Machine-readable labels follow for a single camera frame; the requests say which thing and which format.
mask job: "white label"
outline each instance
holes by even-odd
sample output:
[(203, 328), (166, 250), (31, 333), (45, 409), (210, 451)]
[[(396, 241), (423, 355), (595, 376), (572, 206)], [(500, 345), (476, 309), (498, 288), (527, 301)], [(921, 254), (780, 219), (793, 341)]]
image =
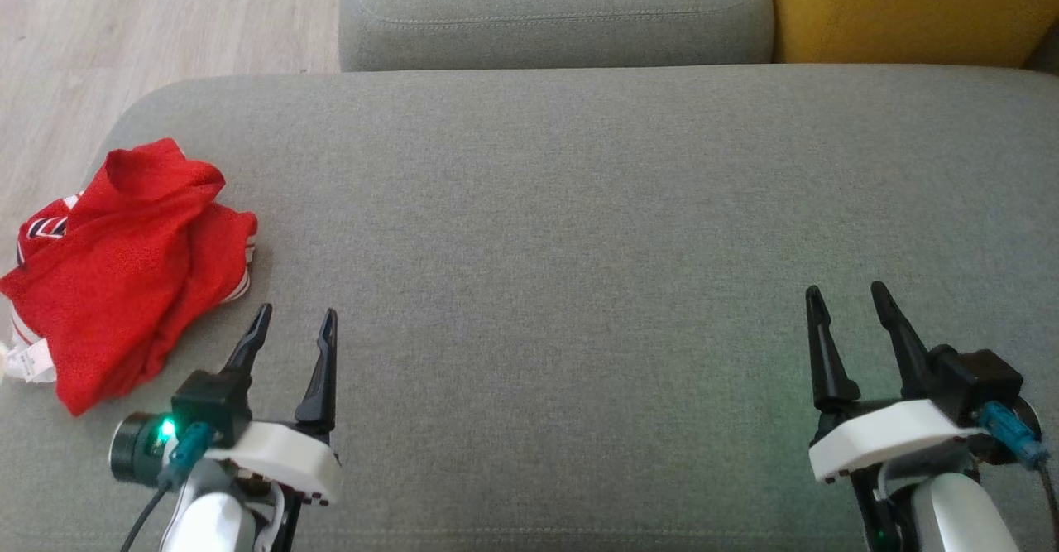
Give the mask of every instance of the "white label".
[(6, 355), (4, 371), (8, 375), (26, 382), (54, 382), (55, 364), (48, 349), (48, 340), (42, 338), (25, 349), (16, 349)]

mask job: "gray fabric upholstery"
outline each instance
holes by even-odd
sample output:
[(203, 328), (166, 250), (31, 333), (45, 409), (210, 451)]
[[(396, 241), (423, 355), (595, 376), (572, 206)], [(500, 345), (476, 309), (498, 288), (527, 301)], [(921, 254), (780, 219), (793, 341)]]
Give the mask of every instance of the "gray fabric upholstery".
[[(302, 514), (300, 550), (859, 550), (850, 488), (807, 458), (806, 285), (866, 397), (898, 389), (881, 278), (928, 343), (1025, 372), (1059, 433), (1056, 119), (1056, 77), (936, 66), (162, 89), (106, 148), (173, 136), (218, 164), (261, 219), (252, 288), (82, 419), (0, 387), (4, 547), (116, 549), (150, 493), (110, 478), (114, 425), (218, 368), (268, 301), (258, 417), (290, 416), (340, 318), (344, 500)], [(985, 477), (1048, 549), (1035, 478)]]
[(772, 0), (342, 0), (342, 70), (768, 63)]

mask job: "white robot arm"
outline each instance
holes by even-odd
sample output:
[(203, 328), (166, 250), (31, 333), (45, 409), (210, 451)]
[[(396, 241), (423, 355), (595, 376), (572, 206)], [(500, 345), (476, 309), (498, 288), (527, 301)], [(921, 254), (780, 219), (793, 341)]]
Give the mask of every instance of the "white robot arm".
[[(860, 402), (830, 333), (820, 290), (806, 291), (813, 403), (821, 412), (809, 462), (818, 481), (849, 478), (870, 552), (1018, 552), (980, 485), (980, 462), (1041, 473), (1047, 450), (1022, 375), (994, 353), (927, 351), (884, 284), (872, 285), (901, 373), (901, 397)], [(1059, 524), (1056, 526), (1059, 546)]]
[[(265, 304), (223, 370), (194, 372), (174, 395), (172, 413), (134, 413), (118, 427), (111, 473), (120, 481), (159, 486), (125, 549), (175, 487), (180, 491), (163, 552), (288, 552), (301, 508), (338, 502), (342, 468), (329, 437), (336, 314), (328, 310), (320, 330), (320, 356), (292, 423), (254, 422), (247, 405), (250, 371), (270, 317)], [(208, 444), (201, 446), (196, 439), (203, 438)]]

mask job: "yellow cushion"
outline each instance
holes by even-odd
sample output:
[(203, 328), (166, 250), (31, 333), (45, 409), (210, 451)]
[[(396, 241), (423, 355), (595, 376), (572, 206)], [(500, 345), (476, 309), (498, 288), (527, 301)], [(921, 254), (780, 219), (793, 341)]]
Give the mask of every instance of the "yellow cushion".
[(1022, 66), (1059, 0), (774, 0), (776, 61)]

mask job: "red cloth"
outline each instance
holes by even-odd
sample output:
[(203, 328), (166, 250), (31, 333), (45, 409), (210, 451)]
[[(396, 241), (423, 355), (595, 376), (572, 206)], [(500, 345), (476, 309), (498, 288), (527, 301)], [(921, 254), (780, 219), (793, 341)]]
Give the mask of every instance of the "red cloth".
[(18, 336), (48, 340), (73, 415), (155, 377), (190, 322), (246, 291), (257, 219), (214, 203), (223, 185), (163, 138), (110, 153), (79, 198), (22, 225), (0, 292)]

